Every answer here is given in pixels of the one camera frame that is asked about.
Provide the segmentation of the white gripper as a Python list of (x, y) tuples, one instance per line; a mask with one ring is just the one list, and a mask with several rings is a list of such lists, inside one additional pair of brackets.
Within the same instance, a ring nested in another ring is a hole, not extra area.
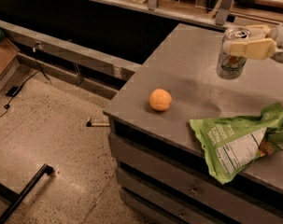
[(271, 57), (272, 60), (283, 63), (283, 23), (272, 29), (266, 24), (246, 26), (250, 39), (225, 41), (223, 51), (235, 57), (244, 57), (253, 60), (264, 60)]

